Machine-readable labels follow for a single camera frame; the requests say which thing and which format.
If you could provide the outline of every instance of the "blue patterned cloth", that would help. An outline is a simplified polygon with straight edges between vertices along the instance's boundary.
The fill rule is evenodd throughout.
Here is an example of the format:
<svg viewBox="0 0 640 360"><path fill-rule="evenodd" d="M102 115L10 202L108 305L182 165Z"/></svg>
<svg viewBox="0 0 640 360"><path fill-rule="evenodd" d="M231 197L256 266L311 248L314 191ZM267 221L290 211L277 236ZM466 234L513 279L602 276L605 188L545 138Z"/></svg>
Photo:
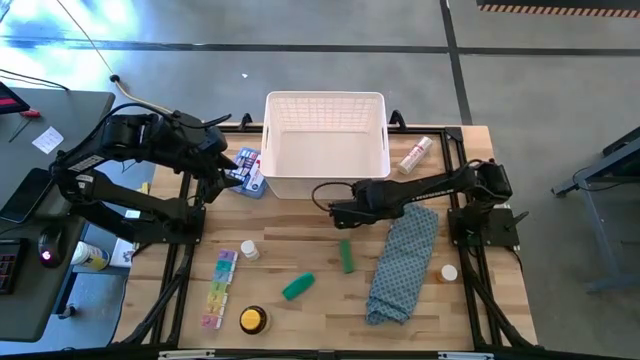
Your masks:
<svg viewBox="0 0 640 360"><path fill-rule="evenodd" d="M404 207L394 221L367 300L365 320L404 324L418 302L424 274L438 231L438 214L417 204Z"/></svg>

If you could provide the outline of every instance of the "white plastic basket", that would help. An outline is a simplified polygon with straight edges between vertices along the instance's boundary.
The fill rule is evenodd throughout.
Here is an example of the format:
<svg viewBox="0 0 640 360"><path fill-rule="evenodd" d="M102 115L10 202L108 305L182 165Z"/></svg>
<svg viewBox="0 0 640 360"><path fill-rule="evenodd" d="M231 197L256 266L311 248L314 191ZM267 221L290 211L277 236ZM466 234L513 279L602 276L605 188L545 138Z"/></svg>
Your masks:
<svg viewBox="0 0 640 360"><path fill-rule="evenodd" d="M328 181L385 178L391 171L380 93L275 91L267 96L260 172L281 199L310 199ZM318 199L351 197L330 185Z"/></svg>

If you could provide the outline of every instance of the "concrete floor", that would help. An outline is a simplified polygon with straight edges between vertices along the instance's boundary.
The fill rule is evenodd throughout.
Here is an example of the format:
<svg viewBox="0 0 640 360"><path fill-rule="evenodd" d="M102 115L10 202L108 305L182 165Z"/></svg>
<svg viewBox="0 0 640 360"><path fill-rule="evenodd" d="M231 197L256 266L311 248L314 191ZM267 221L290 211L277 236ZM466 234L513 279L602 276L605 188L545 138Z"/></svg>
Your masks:
<svg viewBox="0 0 640 360"><path fill-rule="evenodd" d="M0 23L0 35L82 39L52 3L15 0ZM449 3L461 47L640 48L637 20L481 13L471 0ZM447 45L438 0L65 4L92 36L109 41ZM115 92L94 52L56 44L0 48L0 67L73 89ZM250 112L260 121L270 91L335 89L379 91L387 109L401 110L411 123L461 123L448 54L137 51L132 46L104 55L134 94L203 119L228 112L239 119ZM604 276L593 232L577 194L555 199L549 192L638 126L639 65L640 57L634 56L461 57L472 121L491 130L497 159L505 164L515 190L512 208L531 213L519 225L524 276L540 344L550 349L630 358L640 354L640 291L585 293L585 282ZM610 197L633 190L623 186L599 193L599 201L611 202ZM639 248L625 252L635 255ZM52 340L48 335L54 330L47 328L39 343L0 343L0 353L104 345L119 298L106 295L117 284L99 281L79 279L74 296L90 307L97 301L95 294L104 291L100 301L110 304L108 310L65 320L72 322L59 329L68 334L69 345ZM86 340L75 342L80 334Z"/></svg>

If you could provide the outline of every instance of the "black desk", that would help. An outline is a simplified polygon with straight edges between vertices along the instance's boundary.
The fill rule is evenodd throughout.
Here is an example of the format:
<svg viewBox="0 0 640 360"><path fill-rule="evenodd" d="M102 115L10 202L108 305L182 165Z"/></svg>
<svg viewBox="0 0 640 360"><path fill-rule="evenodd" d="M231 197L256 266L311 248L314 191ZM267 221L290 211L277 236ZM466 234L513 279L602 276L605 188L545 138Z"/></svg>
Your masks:
<svg viewBox="0 0 640 360"><path fill-rule="evenodd" d="M13 194L29 170L46 169L55 159L56 150L76 146L111 109L114 95L106 92L41 90L12 88L33 108L42 113L12 142L9 136L22 118L18 114L0 115L0 206ZM31 144L49 126L53 126L64 141L49 155ZM37 341L44 332L53 303L65 277L71 255L82 235L85 222L76 217L64 223L67 237L67 257L56 269L44 268L37 258L37 237L45 221L32 220L28 226L1 235L2 238L24 237L30 246L15 284L14 293L0 296L0 340ZM0 220L0 229L15 226Z"/></svg>

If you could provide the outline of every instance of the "wooden tabletop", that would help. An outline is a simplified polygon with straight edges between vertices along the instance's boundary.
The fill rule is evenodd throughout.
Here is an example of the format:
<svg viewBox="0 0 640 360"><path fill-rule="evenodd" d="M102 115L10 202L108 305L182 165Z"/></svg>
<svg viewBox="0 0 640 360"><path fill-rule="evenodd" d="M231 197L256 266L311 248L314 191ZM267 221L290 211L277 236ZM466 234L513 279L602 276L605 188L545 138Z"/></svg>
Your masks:
<svg viewBox="0 0 640 360"><path fill-rule="evenodd" d="M467 158L493 157L489 130L463 127ZM395 170L419 135L391 135L392 175L407 181L444 172L439 140L410 175ZM228 134L233 158L242 147L260 148L259 134ZM181 176L158 166L151 194L176 197ZM460 269L451 246L446 210L449 198L424 202L439 214L438 236L418 304L404 325L366 325L365 303L378 257L384 248L389 221L352 230L337 230L327 213L311 201L280 200L269 190L260 200L225 190L207 206L202 243L196 247L185 305L180 348L343 349L343 350L465 350L472 341L462 280L441 284L436 272L445 264ZM338 241L351 239L356 271L343 274ZM211 276L221 249L239 252L244 240L256 242L260 259L249 262L240 255L220 330L204 330L200 318L205 308ZM115 340L129 335L155 302L160 288L167 245L153 245L138 255L131 269L122 316ZM521 334L535 343L536 335L522 274L513 254L487 248L493 292L497 303ZM282 289L304 272L312 272L315 284L293 301ZM172 318L173 301L165 318L164 334ZM245 307L259 304L271 313L271 329L260 336L245 335L238 317ZM479 305L483 334L489 339L486 312Z"/></svg>

